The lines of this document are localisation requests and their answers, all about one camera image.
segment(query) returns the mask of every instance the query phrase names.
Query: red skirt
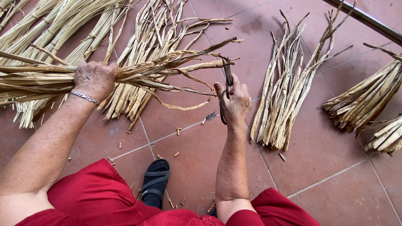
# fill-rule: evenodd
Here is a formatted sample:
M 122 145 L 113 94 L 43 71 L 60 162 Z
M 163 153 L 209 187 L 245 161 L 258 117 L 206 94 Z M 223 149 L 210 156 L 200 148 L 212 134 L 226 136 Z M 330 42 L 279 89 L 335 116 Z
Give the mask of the red skirt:
M 33 214 L 17 225 L 225 225 L 213 216 L 199 216 L 190 210 L 162 211 L 136 201 L 106 159 L 60 179 L 47 196 L 55 209 Z M 274 188 L 263 191 L 251 204 L 258 214 L 238 211 L 226 225 L 319 225 Z

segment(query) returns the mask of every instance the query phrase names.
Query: sandal strap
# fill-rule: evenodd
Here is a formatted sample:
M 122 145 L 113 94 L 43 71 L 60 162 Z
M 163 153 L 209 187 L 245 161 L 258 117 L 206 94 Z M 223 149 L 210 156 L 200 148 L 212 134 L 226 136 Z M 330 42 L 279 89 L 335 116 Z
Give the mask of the sandal strap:
M 157 194 L 160 199 L 163 198 L 163 194 L 162 194 L 159 190 L 151 188 L 151 189 L 145 190 L 145 191 L 142 193 L 142 195 L 141 195 L 141 200 L 142 200 L 147 194 L 151 194 L 151 193 Z
M 158 176 L 166 176 L 168 174 L 169 171 L 145 172 L 144 177 L 158 177 Z
M 148 183 L 146 183 L 144 186 L 142 186 L 142 190 L 146 190 L 149 186 L 154 185 L 156 183 L 162 182 L 162 181 L 167 181 L 169 179 L 168 176 L 160 177 L 158 179 L 152 180 Z

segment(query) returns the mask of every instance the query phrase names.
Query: silver bracelet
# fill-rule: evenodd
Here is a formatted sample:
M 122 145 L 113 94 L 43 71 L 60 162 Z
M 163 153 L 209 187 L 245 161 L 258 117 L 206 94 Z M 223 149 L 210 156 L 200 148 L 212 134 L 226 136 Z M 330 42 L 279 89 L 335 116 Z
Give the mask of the silver bracelet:
M 94 100 L 94 99 L 92 99 L 92 98 L 90 98 L 90 97 L 87 97 L 87 96 L 85 96 L 85 95 L 83 95 L 83 94 L 74 92 L 74 89 L 71 90 L 70 93 L 71 93 L 71 94 L 74 94 L 74 95 L 76 95 L 76 96 L 82 97 L 82 98 L 84 98 L 84 99 L 86 99 L 86 100 L 88 100 L 88 101 L 92 101 L 92 102 L 96 103 L 97 105 L 100 105 L 100 104 L 101 104 L 101 103 L 99 103 L 98 101 L 96 101 L 96 100 Z

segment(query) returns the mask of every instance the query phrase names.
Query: hand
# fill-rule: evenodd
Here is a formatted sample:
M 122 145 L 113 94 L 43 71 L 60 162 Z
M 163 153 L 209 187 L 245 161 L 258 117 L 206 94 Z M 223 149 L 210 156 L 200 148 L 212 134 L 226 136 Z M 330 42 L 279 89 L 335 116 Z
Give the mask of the hand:
M 215 82 L 213 86 L 219 97 L 219 103 L 224 102 L 224 118 L 228 127 L 238 128 L 244 126 L 246 122 L 246 117 L 251 110 L 251 97 L 248 95 L 247 85 L 240 84 L 239 78 L 235 74 L 232 74 L 232 77 L 233 89 L 229 91 L 229 95 L 232 95 L 230 99 L 226 97 L 226 94 L 222 95 L 225 88 L 219 82 Z
M 74 91 L 98 102 L 105 100 L 115 89 L 115 77 L 119 66 L 111 63 L 81 61 L 74 75 Z

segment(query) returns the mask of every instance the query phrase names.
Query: scissors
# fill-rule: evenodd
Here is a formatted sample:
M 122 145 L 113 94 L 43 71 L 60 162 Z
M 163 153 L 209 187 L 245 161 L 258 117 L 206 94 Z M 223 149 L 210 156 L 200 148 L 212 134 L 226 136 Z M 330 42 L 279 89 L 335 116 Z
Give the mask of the scissors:
M 223 93 L 221 94 L 220 111 L 221 111 L 222 123 L 226 125 L 226 121 L 225 121 L 225 118 L 224 118 L 224 94 L 226 93 L 226 97 L 228 99 L 230 99 L 230 97 L 229 97 L 229 87 L 233 86 L 233 78 L 232 78 L 232 74 L 230 73 L 230 65 L 226 65 L 224 59 L 222 59 L 222 62 L 224 64 L 224 69 L 225 69 L 226 90 L 224 90 Z

